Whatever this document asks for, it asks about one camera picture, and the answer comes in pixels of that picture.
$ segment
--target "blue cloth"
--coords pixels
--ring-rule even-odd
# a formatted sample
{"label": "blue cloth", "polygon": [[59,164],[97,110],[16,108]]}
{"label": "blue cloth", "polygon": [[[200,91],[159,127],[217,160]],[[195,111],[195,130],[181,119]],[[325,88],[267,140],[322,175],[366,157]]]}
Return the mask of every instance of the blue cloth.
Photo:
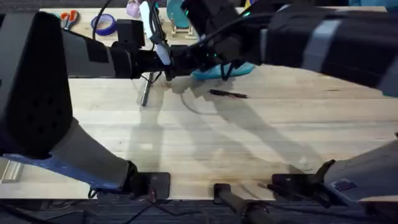
{"label": "blue cloth", "polygon": [[[231,64],[227,64],[224,66],[224,72],[226,73],[229,69],[229,66]],[[240,66],[239,68],[233,68],[232,72],[231,72],[231,77],[235,77],[235,76],[240,76],[240,75],[245,75],[250,73],[251,71],[253,71],[254,69],[254,65],[251,63],[244,63],[242,66]],[[199,69],[195,70],[192,72],[192,75],[197,79],[197,80],[206,80],[206,79],[211,79],[211,78],[221,78],[221,66],[217,65],[214,66],[213,68],[205,71],[205,72],[201,72]]]}
{"label": "blue cloth", "polygon": [[349,0],[350,6],[386,6],[398,7],[397,0]]}

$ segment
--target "black cable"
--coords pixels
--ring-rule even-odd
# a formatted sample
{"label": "black cable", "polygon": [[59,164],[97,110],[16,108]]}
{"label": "black cable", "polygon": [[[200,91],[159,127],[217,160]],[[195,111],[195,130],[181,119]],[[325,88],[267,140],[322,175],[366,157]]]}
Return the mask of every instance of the black cable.
{"label": "black cable", "polygon": [[101,10],[99,10],[98,16],[97,16],[97,18],[95,20],[94,27],[93,27],[93,36],[92,36],[93,40],[95,40],[95,34],[96,34],[96,31],[97,31],[98,23],[100,21],[100,17],[102,16],[102,13],[105,11],[107,6],[111,3],[111,1],[112,0],[107,0],[106,3],[104,4],[104,6],[101,8]]}
{"label": "black cable", "polygon": [[157,24],[157,22],[156,22],[156,32],[155,32],[154,26],[153,26],[152,18],[154,15],[155,8],[156,8],[156,1],[152,1],[149,5],[149,28],[150,28],[150,31],[152,32],[152,36],[155,36],[156,32],[159,31],[159,25]]}
{"label": "black cable", "polygon": [[163,72],[159,72],[159,73],[157,74],[156,78],[155,78],[153,81],[149,81],[149,79],[148,79],[147,77],[143,76],[143,75],[141,75],[141,78],[147,80],[147,82],[149,82],[150,84],[153,84],[153,83],[155,83],[155,82],[159,79],[159,77],[162,75],[162,73],[163,73]]}
{"label": "black cable", "polygon": [[226,72],[226,74],[224,72],[224,65],[221,65],[220,68],[221,68],[221,79],[223,81],[228,80],[229,76],[231,75],[232,69],[233,69],[232,63],[229,65],[229,68],[228,68],[228,71]]}
{"label": "black cable", "polygon": [[174,212],[171,212],[171,211],[169,211],[169,210],[167,210],[167,209],[161,207],[160,205],[157,205],[156,203],[153,203],[153,202],[150,202],[150,201],[148,201],[148,202],[149,202],[153,207],[155,207],[155,208],[159,209],[160,211],[163,211],[163,212],[165,212],[165,213],[167,213],[167,214],[169,214],[169,215],[171,215],[171,216],[173,216],[173,217],[181,217],[181,216],[184,216],[184,215],[193,215],[193,214],[203,214],[203,216],[205,217],[205,220],[206,220],[206,224],[210,224],[210,218],[209,218],[209,216],[208,216],[204,211],[198,210],[198,211],[189,211],[189,212],[182,212],[182,213],[174,213]]}
{"label": "black cable", "polygon": [[300,212],[302,214],[312,214],[312,215],[325,215],[325,216],[330,216],[330,217],[336,217],[336,218],[345,218],[345,219],[350,219],[350,220],[355,220],[359,222],[379,222],[382,223],[380,220],[370,220],[369,217],[358,217],[354,215],[345,215],[341,213],[334,213],[334,212],[323,212],[323,211],[317,211],[317,210],[307,210],[307,209],[299,209],[299,208],[287,208],[283,207],[280,205],[273,205],[271,203],[267,202],[258,202],[257,204],[260,207],[263,207],[267,209],[267,206],[274,207],[279,210],[285,210],[285,211],[290,211],[290,212]]}
{"label": "black cable", "polygon": [[211,34],[207,35],[205,38],[203,38],[202,40],[199,40],[198,42],[189,45],[186,50],[190,50],[192,48],[198,47],[198,46],[202,46],[204,44],[206,44],[209,40],[211,40],[212,38],[216,37],[218,34],[234,27],[236,28],[236,25],[242,23],[242,22],[246,22],[246,21],[250,21],[250,20],[254,20],[254,19],[268,19],[268,21],[271,21],[271,18],[274,14],[273,13],[259,13],[259,14],[254,14],[251,16],[246,16],[246,17],[241,17],[239,19],[235,19],[234,21],[227,23],[225,25],[223,25],[221,28],[219,28],[218,30],[212,32]]}
{"label": "black cable", "polygon": [[138,218],[138,216],[140,216],[141,214],[143,214],[144,212],[146,212],[148,209],[150,209],[152,207],[152,205],[148,205],[146,206],[144,209],[142,209],[141,211],[139,211],[137,214],[135,214],[133,217],[131,217],[129,220],[127,220],[126,222],[124,222],[123,224],[129,224],[131,223],[133,220],[135,220],[136,218]]}
{"label": "black cable", "polygon": [[50,222],[50,221],[47,221],[47,220],[36,218],[36,217],[34,217],[32,215],[28,215],[28,214],[26,214],[24,212],[19,211],[16,208],[14,208],[12,206],[8,206],[8,205],[6,205],[6,204],[4,204],[2,202],[0,202],[0,208],[3,209],[8,214],[10,214],[10,215],[12,215],[12,216],[14,216],[16,218],[19,218],[21,220],[25,220],[27,222],[41,223],[41,224],[56,224],[54,222]]}

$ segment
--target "wood grain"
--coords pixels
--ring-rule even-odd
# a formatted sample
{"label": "wood grain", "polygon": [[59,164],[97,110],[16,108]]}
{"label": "wood grain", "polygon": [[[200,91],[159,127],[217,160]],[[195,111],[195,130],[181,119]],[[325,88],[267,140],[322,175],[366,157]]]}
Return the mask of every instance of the wood grain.
{"label": "wood grain", "polygon": [[[81,21],[72,30],[90,36],[98,10],[79,11]],[[106,12],[128,18],[124,9]],[[109,45],[115,38],[98,39]],[[212,96],[209,88],[250,99]],[[246,198],[272,199],[257,186],[272,174],[314,173],[325,161],[374,149],[398,131],[396,99],[300,69],[261,66],[228,82],[161,78],[146,108],[139,106],[143,89],[142,79],[71,79],[74,116],[140,171],[170,172],[175,199],[209,199],[216,182],[232,184]],[[19,183],[0,186],[0,197],[86,198],[87,191],[84,183],[25,166]]]}

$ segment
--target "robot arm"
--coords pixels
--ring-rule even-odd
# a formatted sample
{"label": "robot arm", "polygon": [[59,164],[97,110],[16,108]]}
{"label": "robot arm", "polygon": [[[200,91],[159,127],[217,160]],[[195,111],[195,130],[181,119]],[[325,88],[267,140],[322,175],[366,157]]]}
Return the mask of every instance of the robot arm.
{"label": "robot arm", "polygon": [[[143,72],[164,71],[171,80],[198,68],[252,62],[314,70],[397,95],[394,16],[300,6],[275,12],[264,2],[239,15],[223,1],[184,1],[182,8],[201,41],[170,46],[169,65],[156,53],[141,50],[141,38],[132,40],[119,30],[120,41],[106,47],[61,30],[50,14],[0,16],[0,152],[102,192],[143,195],[152,177],[170,181],[169,174],[140,175],[134,164],[82,130],[73,118],[68,77],[140,78]],[[138,23],[130,25],[143,35]]]}

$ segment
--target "metal rod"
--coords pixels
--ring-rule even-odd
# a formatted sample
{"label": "metal rod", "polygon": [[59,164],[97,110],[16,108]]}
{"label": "metal rod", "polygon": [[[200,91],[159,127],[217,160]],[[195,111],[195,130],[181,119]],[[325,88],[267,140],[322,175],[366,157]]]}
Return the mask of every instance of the metal rod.
{"label": "metal rod", "polygon": [[148,76],[148,80],[150,82],[147,81],[147,83],[145,85],[144,93],[142,94],[142,98],[141,98],[141,106],[146,106],[147,105],[148,96],[149,96],[149,89],[150,89],[150,85],[152,84],[151,81],[152,81],[153,76],[154,76],[154,73],[150,72],[149,76]]}

